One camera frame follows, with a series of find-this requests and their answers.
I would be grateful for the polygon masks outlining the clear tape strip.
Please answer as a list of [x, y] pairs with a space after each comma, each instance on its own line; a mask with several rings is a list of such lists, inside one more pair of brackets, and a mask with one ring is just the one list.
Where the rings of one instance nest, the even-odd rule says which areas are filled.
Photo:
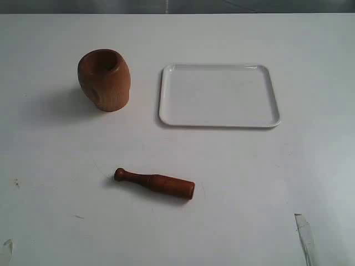
[[307, 266], [319, 265], [311, 226], [302, 214], [295, 213], [297, 231]]

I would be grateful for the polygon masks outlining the white rectangular tray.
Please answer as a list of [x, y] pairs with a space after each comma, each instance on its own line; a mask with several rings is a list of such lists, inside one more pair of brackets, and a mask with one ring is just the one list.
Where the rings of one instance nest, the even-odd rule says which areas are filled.
[[158, 116], [167, 126], [271, 129], [281, 122], [261, 64], [170, 64], [159, 96]]

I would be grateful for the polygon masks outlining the wooden mortar cup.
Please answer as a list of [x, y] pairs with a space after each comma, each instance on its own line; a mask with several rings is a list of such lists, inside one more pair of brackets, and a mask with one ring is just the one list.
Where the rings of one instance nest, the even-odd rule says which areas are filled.
[[98, 49], [83, 56], [78, 63], [78, 81], [85, 96], [99, 110], [120, 110], [130, 99], [130, 70], [114, 50]]

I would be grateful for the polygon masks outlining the brown wooden pestle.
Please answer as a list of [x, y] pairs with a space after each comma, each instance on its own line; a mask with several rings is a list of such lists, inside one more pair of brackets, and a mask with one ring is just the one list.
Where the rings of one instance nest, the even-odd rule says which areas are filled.
[[194, 195], [195, 183], [174, 177], [152, 174], [132, 173], [118, 168], [114, 174], [117, 182], [131, 182], [143, 186], [151, 191], [191, 200]]

